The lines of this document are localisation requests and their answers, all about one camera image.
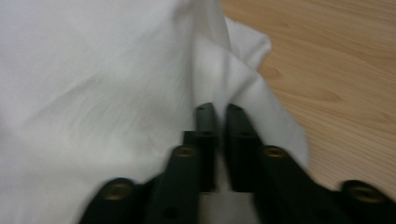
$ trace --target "wooden floor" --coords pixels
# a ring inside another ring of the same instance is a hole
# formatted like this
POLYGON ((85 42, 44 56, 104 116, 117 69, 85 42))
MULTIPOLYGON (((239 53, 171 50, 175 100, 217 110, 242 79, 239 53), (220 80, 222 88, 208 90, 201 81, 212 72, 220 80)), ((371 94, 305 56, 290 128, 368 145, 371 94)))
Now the wooden floor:
POLYGON ((260 70, 306 128, 310 174, 336 188, 361 179, 396 200, 396 2, 222 0, 263 33, 260 70))

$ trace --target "white cloth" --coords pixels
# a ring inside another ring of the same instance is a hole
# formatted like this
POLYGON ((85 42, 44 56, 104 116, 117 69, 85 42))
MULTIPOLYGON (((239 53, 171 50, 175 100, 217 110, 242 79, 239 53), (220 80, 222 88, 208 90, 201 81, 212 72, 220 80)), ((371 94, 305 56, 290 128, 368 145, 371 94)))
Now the white cloth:
MULTIPOLYGON (((244 107, 307 165, 301 129, 255 71, 266 35, 217 0, 0 2, 0 223, 71 224, 97 188, 158 174, 195 106, 244 107)), ((206 197, 206 223, 254 223, 245 194, 206 197)))

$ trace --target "metal screw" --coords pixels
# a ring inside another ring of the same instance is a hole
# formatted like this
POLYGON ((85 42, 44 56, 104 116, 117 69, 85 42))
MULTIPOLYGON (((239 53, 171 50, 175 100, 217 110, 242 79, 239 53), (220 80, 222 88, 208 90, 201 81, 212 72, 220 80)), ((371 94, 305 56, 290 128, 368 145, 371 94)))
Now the metal screw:
POLYGON ((270 147, 264 150, 264 154, 271 158, 284 158, 286 157, 286 153, 277 147, 270 147))
POLYGON ((195 155, 195 150, 190 147, 180 147, 176 151, 178 157, 193 157, 195 155))
POLYGON ((105 200, 117 201, 126 198, 132 192, 132 187, 127 184, 116 183, 102 190, 105 200))
POLYGON ((354 186, 349 189, 349 193, 363 203, 382 203, 385 200, 377 190, 364 186, 354 186))

